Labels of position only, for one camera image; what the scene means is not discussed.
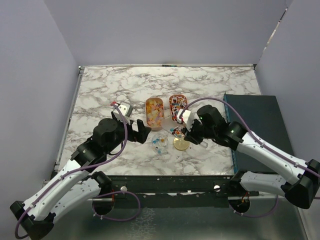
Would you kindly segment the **clear plastic scoop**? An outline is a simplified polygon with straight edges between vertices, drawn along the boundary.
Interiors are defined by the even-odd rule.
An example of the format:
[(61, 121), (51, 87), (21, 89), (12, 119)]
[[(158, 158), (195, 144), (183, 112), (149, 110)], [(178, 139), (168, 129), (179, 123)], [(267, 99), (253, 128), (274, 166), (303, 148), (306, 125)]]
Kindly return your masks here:
[(183, 134), (183, 131), (182, 131), (183, 127), (181, 126), (175, 126), (175, 127), (169, 127), (169, 128), (163, 127), (163, 129), (169, 134), (171, 134), (172, 136), (174, 136), (174, 138), (183, 138), (185, 140), (185, 135)]

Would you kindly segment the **pink tray of gummy candies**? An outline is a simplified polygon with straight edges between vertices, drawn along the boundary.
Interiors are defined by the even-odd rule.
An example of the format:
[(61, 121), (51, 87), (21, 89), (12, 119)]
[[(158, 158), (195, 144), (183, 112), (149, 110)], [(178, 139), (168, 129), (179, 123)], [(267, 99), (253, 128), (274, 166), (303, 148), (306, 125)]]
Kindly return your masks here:
[(161, 98), (150, 97), (145, 101), (146, 124), (154, 131), (162, 129), (161, 122), (165, 119), (165, 108)]

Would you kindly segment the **pink tray of lollipops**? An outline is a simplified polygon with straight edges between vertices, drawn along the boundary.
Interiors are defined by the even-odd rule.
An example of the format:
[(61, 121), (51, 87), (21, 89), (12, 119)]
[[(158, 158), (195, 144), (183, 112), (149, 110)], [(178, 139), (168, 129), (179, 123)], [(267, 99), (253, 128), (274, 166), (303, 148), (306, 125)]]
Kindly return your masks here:
[(179, 110), (184, 109), (188, 105), (187, 97), (183, 94), (173, 94), (169, 97), (168, 102), (171, 119), (177, 122)]

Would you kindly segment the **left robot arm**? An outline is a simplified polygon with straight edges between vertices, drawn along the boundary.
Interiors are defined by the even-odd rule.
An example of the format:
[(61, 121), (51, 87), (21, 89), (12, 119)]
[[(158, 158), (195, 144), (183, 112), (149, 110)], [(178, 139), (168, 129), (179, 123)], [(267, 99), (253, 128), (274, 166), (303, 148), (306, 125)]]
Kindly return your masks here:
[(55, 223), (82, 202), (103, 198), (113, 191), (112, 181), (98, 164), (107, 162), (107, 156), (126, 141), (146, 142), (151, 128), (137, 120), (123, 124), (116, 118), (104, 118), (93, 129), (93, 134), (79, 145), (64, 167), (36, 194), (25, 201), (15, 201), (10, 210), (32, 240), (43, 239)]

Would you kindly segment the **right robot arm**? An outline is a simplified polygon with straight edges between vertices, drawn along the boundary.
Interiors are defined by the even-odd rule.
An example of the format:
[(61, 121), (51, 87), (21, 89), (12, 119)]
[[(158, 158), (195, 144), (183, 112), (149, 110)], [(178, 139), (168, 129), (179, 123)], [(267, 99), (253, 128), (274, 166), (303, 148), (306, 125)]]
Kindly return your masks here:
[(244, 124), (226, 122), (211, 105), (198, 109), (198, 118), (185, 109), (179, 110), (177, 121), (184, 125), (185, 141), (200, 145), (204, 139), (228, 147), (256, 159), (274, 171), (273, 174), (238, 171), (229, 189), (240, 196), (244, 192), (265, 192), (286, 198), (301, 209), (309, 209), (320, 188), (320, 163), (290, 155), (268, 143)]

